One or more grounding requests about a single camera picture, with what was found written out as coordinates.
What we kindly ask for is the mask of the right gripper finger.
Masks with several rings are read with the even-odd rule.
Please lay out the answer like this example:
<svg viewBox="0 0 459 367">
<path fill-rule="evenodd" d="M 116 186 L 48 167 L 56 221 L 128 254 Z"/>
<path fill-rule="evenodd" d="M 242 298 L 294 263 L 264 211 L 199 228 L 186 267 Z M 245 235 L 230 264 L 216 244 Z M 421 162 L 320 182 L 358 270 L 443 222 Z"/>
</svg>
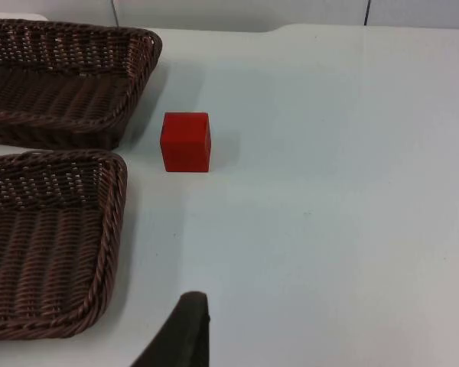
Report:
<svg viewBox="0 0 459 367">
<path fill-rule="evenodd" d="M 145 367 L 210 365 L 210 313 L 207 295 L 184 293 L 154 339 L 132 363 Z"/>
</svg>

